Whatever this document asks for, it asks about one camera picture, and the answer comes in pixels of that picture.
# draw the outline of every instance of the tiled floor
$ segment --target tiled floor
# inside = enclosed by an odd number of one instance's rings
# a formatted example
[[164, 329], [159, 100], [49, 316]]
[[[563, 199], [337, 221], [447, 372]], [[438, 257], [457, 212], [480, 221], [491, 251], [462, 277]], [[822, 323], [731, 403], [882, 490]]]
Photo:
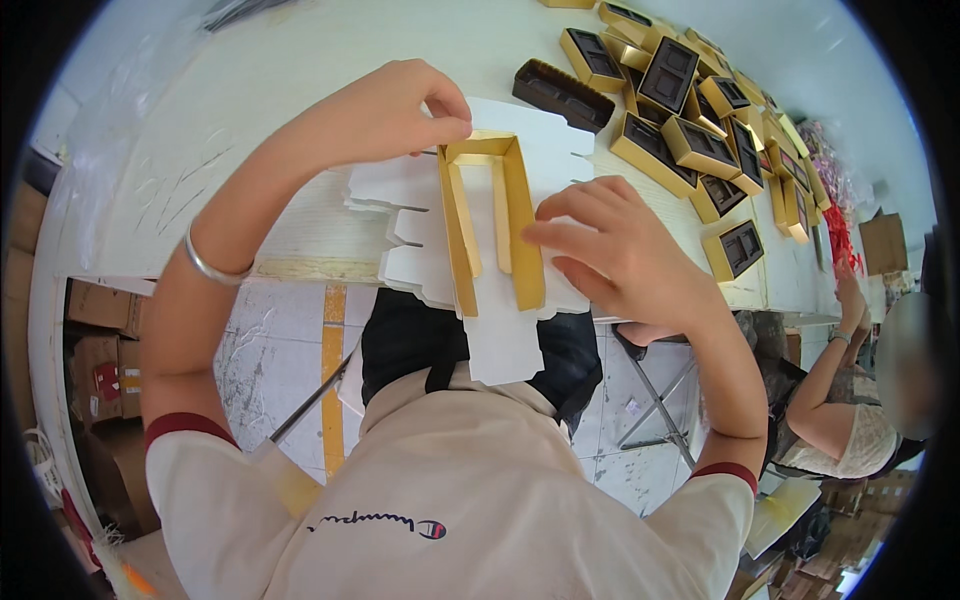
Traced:
[[[372, 310], [373, 288], [349, 287], [345, 314], [346, 356], [357, 344]], [[311, 282], [252, 280], [245, 283], [215, 363], [217, 383], [237, 442], [253, 450], [322, 383], [324, 286]], [[604, 381], [597, 387], [573, 437], [587, 480], [640, 516], [649, 515], [689, 476], [672, 444], [621, 451], [618, 442], [653, 400], [607, 325], [596, 326]], [[802, 331], [802, 358], [809, 368], [826, 346], [827, 328]], [[655, 343], [642, 366], [661, 393], [690, 358], [690, 348]], [[681, 431], [699, 395], [696, 368], [666, 400]], [[356, 445], [361, 418], [343, 411], [344, 451]], [[281, 445], [298, 465], [325, 482], [319, 407]], [[654, 414], [630, 442], [655, 441], [666, 432]]]

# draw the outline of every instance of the person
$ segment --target person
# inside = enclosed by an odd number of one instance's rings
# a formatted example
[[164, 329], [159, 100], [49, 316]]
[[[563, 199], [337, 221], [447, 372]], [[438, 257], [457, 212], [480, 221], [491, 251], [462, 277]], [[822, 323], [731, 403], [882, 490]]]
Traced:
[[[884, 414], [874, 377], [856, 365], [873, 327], [870, 309], [849, 261], [837, 261], [835, 271], [842, 317], [809, 373], [787, 361], [782, 314], [741, 311], [736, 320], [754, 350], [770, 405], [764, 466], [773, 462], [795, 476], [859, 479], [889, 472], [922, 445], [907, 441], [910, 451], [899, 452], [904, 437]], [[617, 328], [638, 348], [674, 333], [640, 323]]]
[[363, 334], [362, 437], [305, 516], [291, 516], [230, 436], [214, 353], [235, 284], [294, 193], [324, 169], [470, 132], [450, 79], [422, 60], [387, 63], [264, 140], [173, 251], [142, 337], [141, 403], [150, 495], [191, 597], [726, 594], [766, 447], [763, 383], [712, 277], [620, 177], [545, 199], [523, 239], [559, 251], [556, 267], [609, 313], [681, 331], [696, 353], [711, 430], [689, 480], [645, 519], [585, 479], [557, 419], [569, 397], [555, 386], [589, 382], [590, 348], [553, 344], [544, 364], [560, 365], [556, 378], [486, 387], [443, 356], [457, 351], [454, 313], [424, 321], [425, 344], [415, 328], [390, 329], [424, 314], [393, 292], [378, 295]]

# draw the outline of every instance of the wooden table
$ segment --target wooden table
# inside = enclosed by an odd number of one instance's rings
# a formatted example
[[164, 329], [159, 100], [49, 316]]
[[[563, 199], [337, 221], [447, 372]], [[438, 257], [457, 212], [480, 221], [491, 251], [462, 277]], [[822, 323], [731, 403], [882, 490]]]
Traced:
[[[187, 224], [257, 144], [384, 62], [424, 58], [468, 96], [523, 104], [511, 89], [515, 72], [528, 59], [572, 72], [559, 43], [565, 27], [605, 28], [596, 11], [547, 9], [533, 0], [371, 0], [301, 3], [211, 36], [147, 117], [112, 203], [97, 215], [94, 237], [103, 247], [86, 271], [78, 240], [93, 219], [87, 209], [92, 199], [68, 198], [68, 171], [61, 172], [36, 250], [30, 358], [37, 416], [52, 433], [58, 467], [82, 512], [92, 515], [92, 504], [76, 468], [64, 392], [66, 278], [112, 277], [120, 287], [149, 292], [152, 286], [137, 278], [160, 275]], [[615, 122], [623, 102], [618, 95], [614, 100]], [[390, 97], [385, 94], [383, 102]], [[625, 177], [705, 271], [709, 264], [701, 240], [755, 219], [765, 256], [736, 281], [721, 285], [731, 307], [838, 320], [832, 276], [817, 268], [812, 243], [799, 246], [777, 231], [769, 191], [704, 226], [688, 200], [610, 153], [612, 129], [596, 137], [590, 158], [596, 175]], [[380, 254], [389, 248], [387, 216], [346, 209], [347, 177], [348, 169], [320, 174], [297, 194], [260, 251], [257, 276], [376, 283]], [[853, 238], [858, 245], [856, 232]], [[881, 317], [879, 277], [863, 288], [875, 318]], [[99, 523], [88, 525], [100, 530]]]

